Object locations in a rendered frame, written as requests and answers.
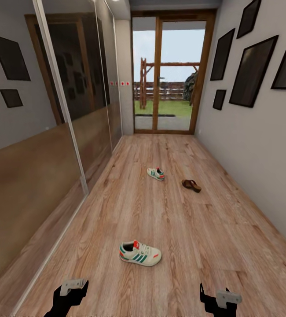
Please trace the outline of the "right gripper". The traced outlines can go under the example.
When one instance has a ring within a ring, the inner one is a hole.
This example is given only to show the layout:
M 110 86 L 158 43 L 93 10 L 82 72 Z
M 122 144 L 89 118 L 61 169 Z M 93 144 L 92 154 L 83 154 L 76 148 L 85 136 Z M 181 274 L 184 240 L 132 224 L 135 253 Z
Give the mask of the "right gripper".
M 204 294 L 202 283 L 200 284 L 200 299 L 205 304 L 205 311 L 213 313 L 214 317 L 236 317 L 236 304 L 227 302 L 226 309 L 218 307 L 215 297 Z

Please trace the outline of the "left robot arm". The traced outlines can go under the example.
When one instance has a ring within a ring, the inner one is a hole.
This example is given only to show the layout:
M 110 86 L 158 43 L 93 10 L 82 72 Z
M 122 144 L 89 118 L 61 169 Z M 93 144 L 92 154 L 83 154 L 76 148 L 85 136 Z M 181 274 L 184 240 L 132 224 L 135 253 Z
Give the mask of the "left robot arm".
M 60 289 L 54 292 L 53 307 L 44 317 L 66 317 L 71 306 L 80 305 L 87 293 L 89 281 L 85 279 L 63 281 Z

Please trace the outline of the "gym shoe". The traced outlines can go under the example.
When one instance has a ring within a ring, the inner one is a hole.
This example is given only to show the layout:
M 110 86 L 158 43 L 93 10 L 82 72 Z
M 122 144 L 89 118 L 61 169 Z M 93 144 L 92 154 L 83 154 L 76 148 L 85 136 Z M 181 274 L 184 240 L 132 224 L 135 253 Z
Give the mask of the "gym shoe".
M 164 180 L 164 172 L 160 170 L 160 168 L 156 169 L 147 169 L 147 173 L 149 176 L 156 178 L 159 181 Z
M 162 253 L 159 249 L 150 247 L 134 240 L 122 243 L 120 246 L 120 258 L 129 263 L 143 266 L 154 266 L 161 258 Z

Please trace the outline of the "sandal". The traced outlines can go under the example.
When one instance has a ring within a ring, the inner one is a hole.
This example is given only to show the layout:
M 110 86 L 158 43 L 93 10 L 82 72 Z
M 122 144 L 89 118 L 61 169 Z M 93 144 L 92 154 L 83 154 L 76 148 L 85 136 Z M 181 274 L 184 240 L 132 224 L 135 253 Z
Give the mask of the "sandal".
M 191 188 L 193 189 L 195 192 L 199 193 L 202 188 L 200 186 L 198 186 L 196 184 L 195 181 L 191 181 L 191 180 L 182 180 L 182 185 L 186 188 Z

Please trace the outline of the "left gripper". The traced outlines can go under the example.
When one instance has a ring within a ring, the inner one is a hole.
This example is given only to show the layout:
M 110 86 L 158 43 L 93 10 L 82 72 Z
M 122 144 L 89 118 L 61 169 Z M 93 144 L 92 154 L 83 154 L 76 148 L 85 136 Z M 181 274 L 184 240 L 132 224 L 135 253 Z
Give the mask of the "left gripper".
M 66 309 L 66 315 L 68 314 L 71 306 L 80 305 L 83 297 L 87 293 L 89 281 L 85 283 L 82 288 L 71 289 L 71 292 L 67 296 L 60 296 L 60 289 L 54 292 L 53 306 L 62 305 Z

